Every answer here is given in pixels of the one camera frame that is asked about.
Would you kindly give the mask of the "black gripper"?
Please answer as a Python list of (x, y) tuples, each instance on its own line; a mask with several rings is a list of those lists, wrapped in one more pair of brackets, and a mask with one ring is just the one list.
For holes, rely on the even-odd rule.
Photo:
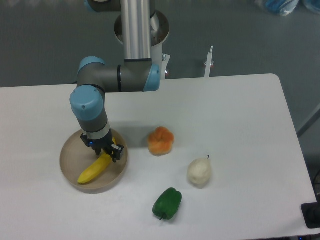
[(111, 129), (104, 137), (99, 139), (90, 138), (89, 134), (84, 133), (81, 134), (80, 139), (87, 147), (92, 148), (97, 156), (100, 156), (103, 150), (106, 154), (110, 155), (114, 163), (119, 161), (124, 154), (125, 147), (121, 144), (116, 144), (116, 141), (113, 140)]

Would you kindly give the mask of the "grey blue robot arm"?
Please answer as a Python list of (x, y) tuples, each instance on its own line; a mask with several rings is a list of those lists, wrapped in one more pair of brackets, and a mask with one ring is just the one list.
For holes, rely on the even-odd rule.
[(106, 66), (95, 56), (84, 58), (77, 73), (77, 87), (69, 102), (83, 131), (80, 138), (97, 155), (104, 151), (113, 162), (120, 160), (124, 146), (113, 141), (105, 110), (106, 93), (152, 92), (160, 87), (160, 67), (152, 62), (152, 0), (86, 0), (96, 13), (120, 11), (124, 63)]

